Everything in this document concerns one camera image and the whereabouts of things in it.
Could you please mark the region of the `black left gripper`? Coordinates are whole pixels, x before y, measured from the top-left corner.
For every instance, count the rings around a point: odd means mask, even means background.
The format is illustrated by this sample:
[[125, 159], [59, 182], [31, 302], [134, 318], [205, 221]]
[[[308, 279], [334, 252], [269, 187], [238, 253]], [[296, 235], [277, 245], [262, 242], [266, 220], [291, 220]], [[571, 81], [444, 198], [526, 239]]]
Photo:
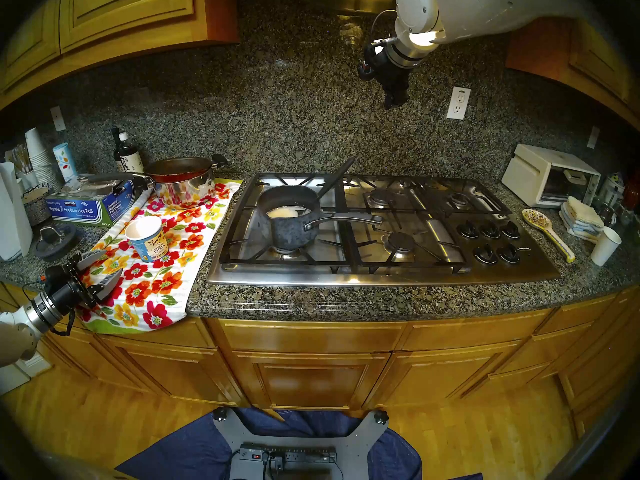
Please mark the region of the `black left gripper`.
[[103, 303], [118, 287], [122, 268], [89, 287], [79, 278], [79, 275], [87, 275], [92, 265], [102, 262], [106, 258], [105, 254], [105, 250], [79, 253], [75, 255], [75, 270], [49, 270], [49, 301], [62, 316], [69, 314], [82, 303], [89, 308]]

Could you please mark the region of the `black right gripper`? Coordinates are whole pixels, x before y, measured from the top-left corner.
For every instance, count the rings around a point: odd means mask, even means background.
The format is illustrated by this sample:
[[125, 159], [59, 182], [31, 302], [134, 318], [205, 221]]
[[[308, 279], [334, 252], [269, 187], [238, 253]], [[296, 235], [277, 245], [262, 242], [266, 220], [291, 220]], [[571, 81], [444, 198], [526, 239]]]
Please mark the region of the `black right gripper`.
[[409, 76], [410, 68], [396, 65], [385, 51], [377, 54], [377, 80], [384, 87], [384, 108], [399, 107], [407, 102]]

